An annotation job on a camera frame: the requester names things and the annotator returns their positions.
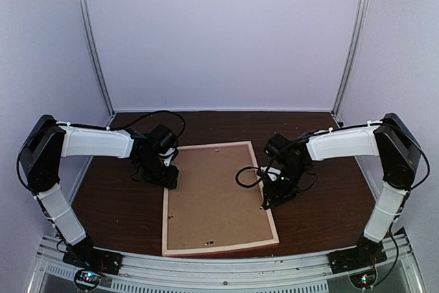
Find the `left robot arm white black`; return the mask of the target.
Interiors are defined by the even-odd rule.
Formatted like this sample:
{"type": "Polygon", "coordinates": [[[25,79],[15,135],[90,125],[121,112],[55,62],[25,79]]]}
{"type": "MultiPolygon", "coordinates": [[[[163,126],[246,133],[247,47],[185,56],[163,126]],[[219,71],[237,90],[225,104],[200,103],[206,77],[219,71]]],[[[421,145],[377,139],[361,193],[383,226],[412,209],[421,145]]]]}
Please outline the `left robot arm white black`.
{"type": "Polygon", "coordinates": [[[16,175],[64,240],[67,251],[83,268],[99,261],[86,233],[60,187],[59,167],[70,156],[108,156],[128,159],[133,180],[166,189],[178,184],[178,135],[163,124],[141,133],[132,124],[120,128],[72,124],[43,115],[23,142],[16,158],[16,175]]]}

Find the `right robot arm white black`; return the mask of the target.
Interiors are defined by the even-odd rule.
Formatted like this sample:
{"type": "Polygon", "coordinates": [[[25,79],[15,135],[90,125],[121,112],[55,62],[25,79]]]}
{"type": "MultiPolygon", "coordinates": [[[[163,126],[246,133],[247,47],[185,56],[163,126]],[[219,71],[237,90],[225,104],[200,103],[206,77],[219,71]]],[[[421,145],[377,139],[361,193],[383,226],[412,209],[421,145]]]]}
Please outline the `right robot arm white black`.
{"type": "Polygon", "coordinates": [[[268,165],[257,171],[263,183],[262,209],[277,207],[302,192],[299,181],[315,162],[358,156],[380,160],[381,193],[351,254],[352,261],[361,267],[378,255],[383,238],[401,215],[411,191],[419,186],[415,181],[418,165],[427,158],[395,113],[365,124],[308,132],[294,140],[276,134],[268,140],[264,152],[281,168],[268,165]]]}

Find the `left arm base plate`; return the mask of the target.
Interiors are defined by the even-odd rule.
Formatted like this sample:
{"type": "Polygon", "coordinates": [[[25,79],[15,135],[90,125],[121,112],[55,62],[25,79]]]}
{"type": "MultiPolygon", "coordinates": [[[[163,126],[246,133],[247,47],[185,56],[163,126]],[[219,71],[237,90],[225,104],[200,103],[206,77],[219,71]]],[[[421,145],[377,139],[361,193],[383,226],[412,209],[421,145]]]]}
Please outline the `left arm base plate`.
{"type": "Polygon", "coordinates": [[[99,249],[71,249],[68,250],[62,261],[64,263],[92,270],[101,274],[118,275],[123,255],[99,249]]]}

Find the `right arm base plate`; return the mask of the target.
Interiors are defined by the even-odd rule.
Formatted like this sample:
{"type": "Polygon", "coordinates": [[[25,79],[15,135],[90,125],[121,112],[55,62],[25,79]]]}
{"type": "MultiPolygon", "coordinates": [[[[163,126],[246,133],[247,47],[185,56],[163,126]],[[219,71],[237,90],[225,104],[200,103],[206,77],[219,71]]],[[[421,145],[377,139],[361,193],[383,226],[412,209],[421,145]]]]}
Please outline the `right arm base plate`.
{"type": "Polygon", "coordinates": [[[361,251],[358,247],[336,250],[329,253],[327,257],[333,274],[371,267],[388,259],[383,251],[370,254],[361,251]]]}

